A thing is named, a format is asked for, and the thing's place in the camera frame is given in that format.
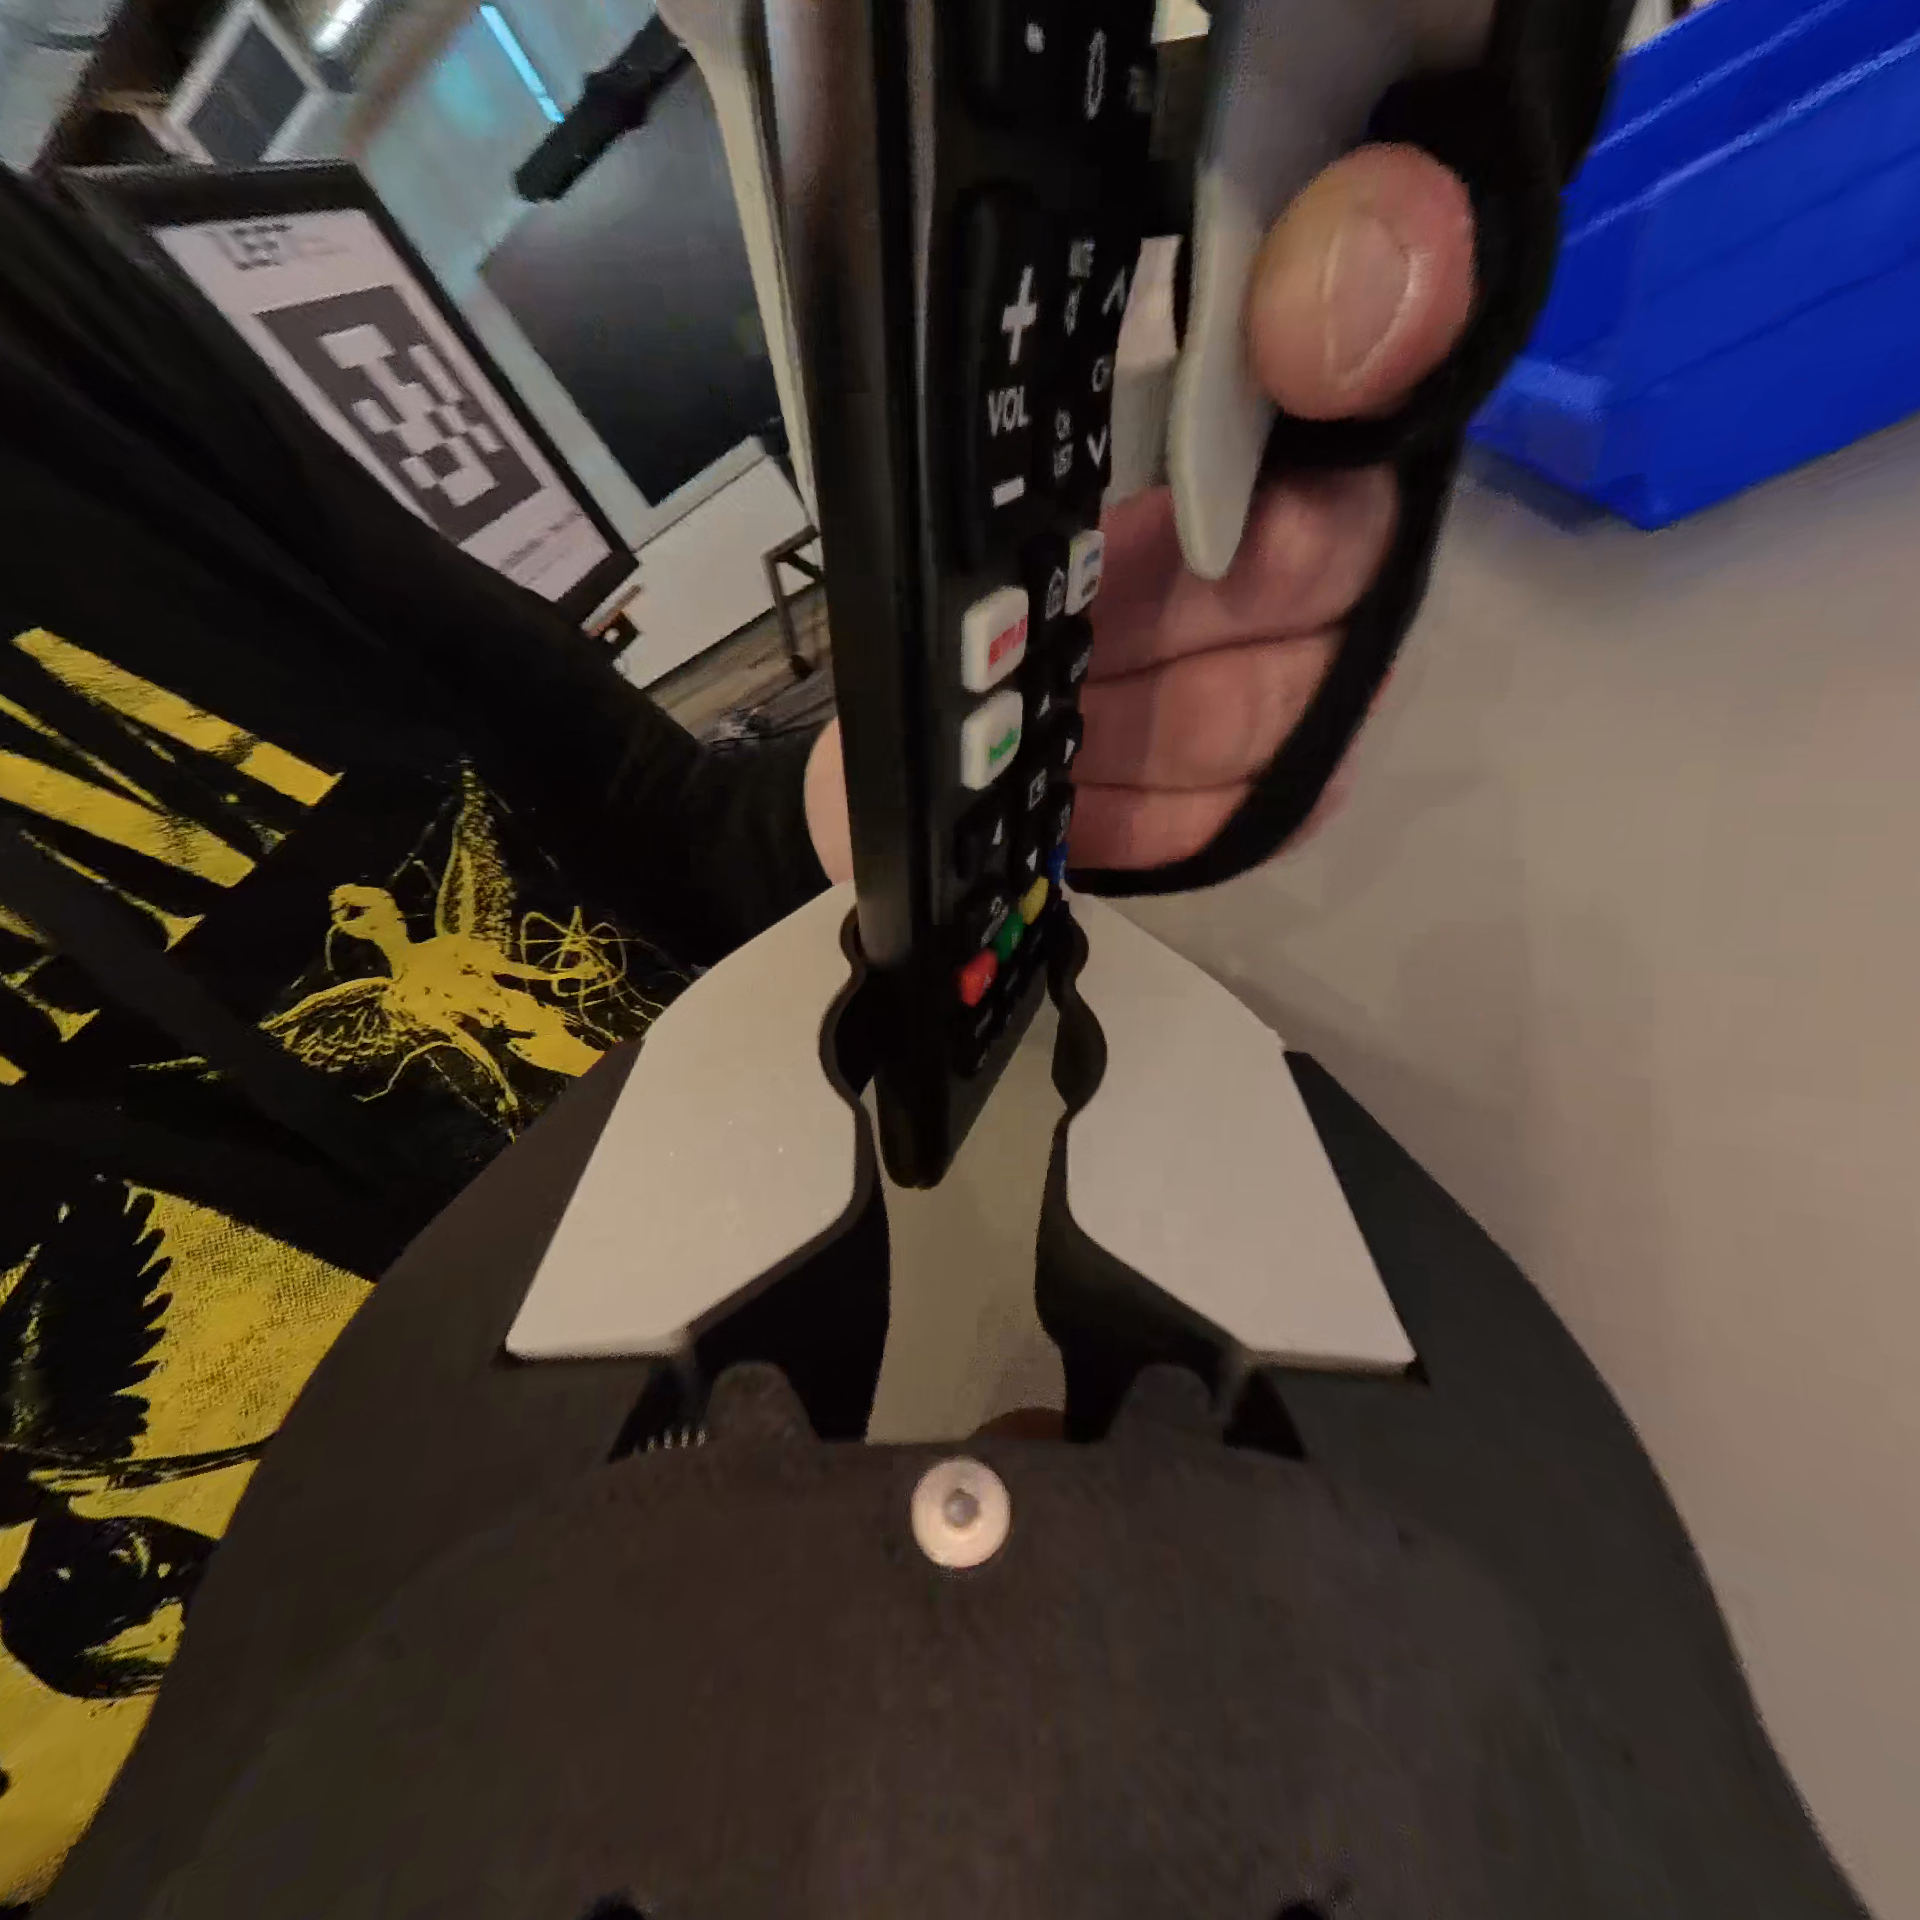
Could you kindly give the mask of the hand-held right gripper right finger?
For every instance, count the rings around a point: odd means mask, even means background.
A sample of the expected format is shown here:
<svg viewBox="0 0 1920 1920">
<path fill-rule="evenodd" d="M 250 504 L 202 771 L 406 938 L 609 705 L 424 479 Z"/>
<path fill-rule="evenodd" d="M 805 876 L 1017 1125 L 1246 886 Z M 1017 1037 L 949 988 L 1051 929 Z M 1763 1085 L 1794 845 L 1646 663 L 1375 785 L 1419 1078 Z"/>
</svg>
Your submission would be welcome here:
<svg viewBox="0 0 1920 1920">
<path fill-rule="evenodd" d="M 1283 1037 L 1212 974 L 1078 894 L 1048 986 L 1055 1127 L 1035 1303 L 1070 1440 L 1139 1376 L 1206 1391 L 1227 1435 L 1279 1443 L 1270 1373 L 1404 1379 L 1419 1349 Z"/>
</svg>

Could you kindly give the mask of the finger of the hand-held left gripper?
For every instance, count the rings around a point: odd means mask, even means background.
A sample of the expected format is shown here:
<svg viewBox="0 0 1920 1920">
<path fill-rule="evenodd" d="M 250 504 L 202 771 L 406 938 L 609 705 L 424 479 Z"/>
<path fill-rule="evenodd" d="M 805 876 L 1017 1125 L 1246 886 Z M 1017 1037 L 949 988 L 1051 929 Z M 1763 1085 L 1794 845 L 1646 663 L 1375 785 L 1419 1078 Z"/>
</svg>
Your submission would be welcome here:
<svg viewBox="0 0 1920 1920">
<path fill-rule="evenodd" d="M 707 86 L 732 179 L 756 309 L 774 373 L 792 485 L 819 516 L 794 288 L 786 261 L 769 6 L 765 1 L 659 1 Z"/>
<path fill-rule="evenodd" d="M 1144 240 L 1116 338 L 1116 495 L 1167 483 L 1189 240 Z"/>
</svg>

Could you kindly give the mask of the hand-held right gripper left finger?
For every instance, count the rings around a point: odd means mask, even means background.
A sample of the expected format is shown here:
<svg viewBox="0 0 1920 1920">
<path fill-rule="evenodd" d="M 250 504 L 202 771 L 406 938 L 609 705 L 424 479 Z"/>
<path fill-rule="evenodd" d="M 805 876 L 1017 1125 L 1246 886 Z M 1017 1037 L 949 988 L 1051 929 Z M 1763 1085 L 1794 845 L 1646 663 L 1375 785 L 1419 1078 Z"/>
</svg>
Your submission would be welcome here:
<svg viewBox="0 0 1920 1920">
<path fill-rule="evenodd" d="M 650 1028 L 504 1333 L 516 1362 L 642 1359 L 691 1424 L 737 1363 L 861 1442 L 891 1331 L 886 1184 L 853 899 L 812 899 Z"/>
</svg>

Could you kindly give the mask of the black remote control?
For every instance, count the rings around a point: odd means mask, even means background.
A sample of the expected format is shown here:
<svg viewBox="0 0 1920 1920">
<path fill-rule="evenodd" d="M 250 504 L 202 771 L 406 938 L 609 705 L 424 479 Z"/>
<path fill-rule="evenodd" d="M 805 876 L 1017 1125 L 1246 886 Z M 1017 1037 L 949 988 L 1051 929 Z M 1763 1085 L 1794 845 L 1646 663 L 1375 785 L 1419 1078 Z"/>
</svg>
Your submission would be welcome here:
<svg viewBox="0 0 1920 1920">
<path fill-rule="evenodd" d="M 932 1187 L 1061 921 L 1153 3 L 776 3 L 881 1156 Z"/>
</svg>

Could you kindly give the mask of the blue plastic bin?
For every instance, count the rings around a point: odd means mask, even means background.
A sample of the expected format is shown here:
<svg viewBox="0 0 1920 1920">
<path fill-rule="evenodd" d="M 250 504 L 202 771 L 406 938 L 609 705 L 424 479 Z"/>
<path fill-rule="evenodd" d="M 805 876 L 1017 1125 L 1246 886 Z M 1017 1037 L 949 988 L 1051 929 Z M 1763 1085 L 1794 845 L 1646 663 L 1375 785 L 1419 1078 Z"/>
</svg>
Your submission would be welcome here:
<svg viewBox="0 0 1920 1920">
<path fill-rule="evenodd" d="M 1918 6 L 1720 1 L 1627 52 L 1471 424 L 1660 530 L 1918 406 Z"/>
</svg>

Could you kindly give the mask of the person's left forearm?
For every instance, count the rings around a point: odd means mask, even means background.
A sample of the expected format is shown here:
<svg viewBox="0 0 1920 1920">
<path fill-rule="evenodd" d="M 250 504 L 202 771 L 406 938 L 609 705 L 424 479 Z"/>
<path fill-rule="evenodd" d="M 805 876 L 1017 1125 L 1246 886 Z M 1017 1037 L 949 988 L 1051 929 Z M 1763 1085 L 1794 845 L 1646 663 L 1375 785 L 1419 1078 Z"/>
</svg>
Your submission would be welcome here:
<svg viewBox="0 0 1920 1920">
<path fill-rule="evenodd" d="M 354 752 L 457 740 L 560 865 L 710 965 L 831 884 L 805 776 L 827 732 L 712 748 L 553 603 L 421 519 L 218 315 L 36 179 L 3 181 L 4 574 L 12 603 L 158 645 L 215 639 L 262 701 Z"/>
</svg>

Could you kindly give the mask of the grey desk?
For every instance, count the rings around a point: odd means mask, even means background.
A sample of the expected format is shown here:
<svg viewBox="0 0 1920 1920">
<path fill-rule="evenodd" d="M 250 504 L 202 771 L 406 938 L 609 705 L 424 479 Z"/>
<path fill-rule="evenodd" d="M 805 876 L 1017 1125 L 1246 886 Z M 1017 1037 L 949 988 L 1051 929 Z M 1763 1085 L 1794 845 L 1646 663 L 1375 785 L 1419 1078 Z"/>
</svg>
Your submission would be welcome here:
<svg viewBox="0 0 1920 1920">
<path fill-rule="evenodd" d="M 1460 476 L 1331 817 L 1120 912 L 1548 1298 L 1916 1915 L 1916 419 L 1662 531 Z"/>
</svg>

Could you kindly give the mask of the person's left hand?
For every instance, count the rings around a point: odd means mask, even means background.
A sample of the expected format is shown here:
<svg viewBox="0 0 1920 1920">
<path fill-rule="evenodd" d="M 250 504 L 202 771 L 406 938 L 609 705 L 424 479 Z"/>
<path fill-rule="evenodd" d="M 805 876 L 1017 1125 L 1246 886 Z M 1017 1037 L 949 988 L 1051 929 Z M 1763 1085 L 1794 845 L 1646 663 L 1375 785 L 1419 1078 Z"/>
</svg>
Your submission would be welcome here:
<svg viewBox="0 0 1920 1920">
<path fill-rule="evenodd" d="M 1267 231 L 1244 302 L 1251 371 L 1285 414 L 1391 415 L 1476 303 L 1468 185 L 1376 141 L 1332 161 Z M 1146 871 L 1205 851 L 1297 729 L 1394 541 L 1389 465 L 1283 474 L 1233 567 L 1184 564 L 1168 490 L 1107 512 L 1070 855 Z"/>
</svg>

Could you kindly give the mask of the black monitor screen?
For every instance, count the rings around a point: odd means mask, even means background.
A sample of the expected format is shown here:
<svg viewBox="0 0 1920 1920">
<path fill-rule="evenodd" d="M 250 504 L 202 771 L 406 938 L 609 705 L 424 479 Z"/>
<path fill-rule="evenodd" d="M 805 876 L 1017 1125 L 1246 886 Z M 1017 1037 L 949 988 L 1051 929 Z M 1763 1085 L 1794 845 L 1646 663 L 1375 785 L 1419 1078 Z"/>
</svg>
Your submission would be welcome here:
<svg viewBox="0 0 1920 1920">
<path fill-rule="evenodd" d="M 723 134 L 691 61 L 519 217 L 483 280 L 650 504 L 745 444 L 792 464 Z"/>
</svg>

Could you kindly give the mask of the white cabinet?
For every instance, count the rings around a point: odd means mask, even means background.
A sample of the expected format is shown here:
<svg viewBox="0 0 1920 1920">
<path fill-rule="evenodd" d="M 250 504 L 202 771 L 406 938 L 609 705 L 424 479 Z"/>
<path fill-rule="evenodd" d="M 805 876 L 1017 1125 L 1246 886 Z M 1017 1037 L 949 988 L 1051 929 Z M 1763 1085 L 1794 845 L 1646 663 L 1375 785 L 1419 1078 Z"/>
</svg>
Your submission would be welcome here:
<svg viewBox="0 0 1920 1920">
<path fill-rule="evenodd" d="M 812 527 L 803 492 L 745 440 L 661 501 L 620 588 L 619 671 L 653 687 L 774 611 L 767 556 Z"/>
</svg>

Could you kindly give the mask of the yellow black patterned pants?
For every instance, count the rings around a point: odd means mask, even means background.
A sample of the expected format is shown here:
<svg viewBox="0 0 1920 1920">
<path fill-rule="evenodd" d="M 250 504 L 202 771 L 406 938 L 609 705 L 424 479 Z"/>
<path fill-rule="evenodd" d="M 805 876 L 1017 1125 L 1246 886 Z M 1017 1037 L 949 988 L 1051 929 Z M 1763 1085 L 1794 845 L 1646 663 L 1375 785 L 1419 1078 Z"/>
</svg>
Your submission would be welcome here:
<svg viewBox="0 0 1920 1920">
<path fill-rule="evenodd" d="M 671 912 L 389 691 L 4 618 L 4 1915 L 373 1286 L 689 974 Z"/>
</svg>

